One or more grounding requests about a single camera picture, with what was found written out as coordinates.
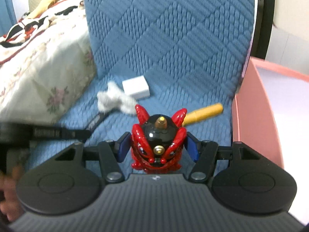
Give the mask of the person's left hand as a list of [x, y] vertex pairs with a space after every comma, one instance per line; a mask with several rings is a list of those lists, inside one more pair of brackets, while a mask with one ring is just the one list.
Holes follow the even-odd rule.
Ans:
[[22, 165], [15, 166], [11, 175], [5, 175], [1, 172], [1, 192], [4, 194], [4, 200], [1, 200], [1, 213], [6, 216], [9, 222], [14, 222], [23, 214], [16, 193], [16, 185], [23, 173]]

